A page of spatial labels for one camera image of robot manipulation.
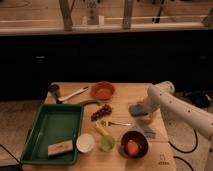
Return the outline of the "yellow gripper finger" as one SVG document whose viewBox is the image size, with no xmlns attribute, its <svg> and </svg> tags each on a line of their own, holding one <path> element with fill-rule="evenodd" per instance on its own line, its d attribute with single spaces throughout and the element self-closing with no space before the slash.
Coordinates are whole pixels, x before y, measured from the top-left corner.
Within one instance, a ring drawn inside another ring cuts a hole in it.
<svg viewBox="0 0 213 171">
<path fill-rule="evenodd" d="M 151 124 L 155 120 L 155 118 L 156 118 L 156 113 L 153 112 L 153 113 L 149 113 L 146 116 L 143 116 L 142 121 L 146 124 Z"/>
</svg>

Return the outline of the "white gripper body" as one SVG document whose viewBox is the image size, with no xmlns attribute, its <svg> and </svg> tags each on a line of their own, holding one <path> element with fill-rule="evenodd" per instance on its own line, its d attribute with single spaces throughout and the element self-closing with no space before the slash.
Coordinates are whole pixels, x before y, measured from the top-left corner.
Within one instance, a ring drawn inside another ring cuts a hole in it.
<svg viewBox="0 0 213 171">
<path fill-rule="evenodd" d="M 149 115 L 150 113 L 155 112 L 159 108 L 159 105 L 152 101 L 150 98 L 143 99 L 139 102 L 139 105 L 141 106 L 140 113 L 143 116 Z"/>
</svg>

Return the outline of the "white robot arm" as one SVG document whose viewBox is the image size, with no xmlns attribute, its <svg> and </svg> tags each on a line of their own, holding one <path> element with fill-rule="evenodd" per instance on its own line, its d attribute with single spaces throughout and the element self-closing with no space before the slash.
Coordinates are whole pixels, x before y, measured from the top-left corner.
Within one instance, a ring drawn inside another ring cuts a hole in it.
<svg viewBox="0 0 213 171">
<path fill-rule="evenodd" d="M 176 98 L 174 92 L 175 86 L 170 81 L 150 84 L 146 97 L 141 101 L 142 113 L 153 113 L 165 107 L 197 130 L 210 142 L 204 171 L 213 171 L 213 114 Z"/>
</svg>

